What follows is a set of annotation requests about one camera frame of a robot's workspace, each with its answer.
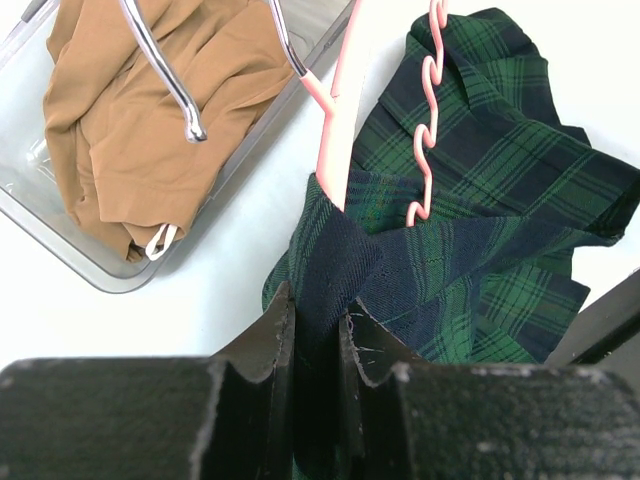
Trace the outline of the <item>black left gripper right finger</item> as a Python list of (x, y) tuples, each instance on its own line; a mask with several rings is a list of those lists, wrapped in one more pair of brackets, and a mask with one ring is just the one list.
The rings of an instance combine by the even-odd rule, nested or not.
[(361, 304), (339, 321), (345, 479), (635, 479), (639, 403), (582, 366), (432, 364)]

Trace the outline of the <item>pink plastic hanger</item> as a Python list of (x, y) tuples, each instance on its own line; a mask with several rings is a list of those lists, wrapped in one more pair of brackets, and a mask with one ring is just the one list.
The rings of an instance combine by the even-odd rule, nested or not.
[[(200, 110), (165, 55), (160, 51), (149, 26), (143, 19), (138, 3), (123, 0), (120, 2), (120, 7), (139, 48), (181, 108), (185, 120), (186, 139), (191, 143), (206, 141), (207, 133), (201, 121)], [(330, 89), (322, 85), (297, 55), (289, 39), (281, 4), (278, 1), (271, 1), (269, 8), (287, 60), (302, 85), (324, 111), (325, 119), (316, 165), (316, 179), (328, 199), (339, 210), (343, 210), (346, 202), (355, 122), (366, 71), (365, 54), (369, 47), (366, 40), (367, 21), (373, 13), (373, 3), (371, 1), (354, 3)], [(423, 200), (409, 204), (406, 214), (408, 227), (415, 225), (416, 218), (425, 220), (430, 214), (433, 177), (423, 148), (434, 147), (437, 138), (439, 110), (434, 87), (442, 81), (444, 67), (442, 30), (448, 22), (448, 3), (432, 1), (429, 5), (427, 20), (436, 55), (427, 56), (424, 59), (421, 75), (431, 117), (427, 125), (420, 124), (416, 127), (413, 143), (415, 159), (424, 177), (425, 190)]]

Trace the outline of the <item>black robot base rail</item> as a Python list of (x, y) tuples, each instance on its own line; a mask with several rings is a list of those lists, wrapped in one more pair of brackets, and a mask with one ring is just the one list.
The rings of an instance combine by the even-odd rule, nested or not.
[(639, 270), (581, 311), (546, 366), (597, 364), (639, 336)]

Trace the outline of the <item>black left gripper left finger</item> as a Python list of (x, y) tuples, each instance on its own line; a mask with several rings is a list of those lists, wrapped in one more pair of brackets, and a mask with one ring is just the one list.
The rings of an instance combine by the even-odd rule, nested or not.
[(5, 479), (288, 479), (295, 306), (211, 356), (32, 358), (1, 373)]

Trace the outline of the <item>green plaid garment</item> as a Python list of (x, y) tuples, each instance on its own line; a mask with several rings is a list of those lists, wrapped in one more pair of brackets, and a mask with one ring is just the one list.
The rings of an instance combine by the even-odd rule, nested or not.
[(589, 294), (574, 250), (615, 244), (638, 207), (637, 168), (561, 124), (548, 63), (506, 13), (450, 15), (443, 41), (429, 217), (406, 223), (424, 193), (413, 136), (430, 117), (420, 17), (354, 142), (345, 207), (310, 177), (264, 283), (264, 303), (289, 282), (296, 305), (297, 479), (338, 477), (336, 339), (354, 302), (433, 363), (542, 363)]

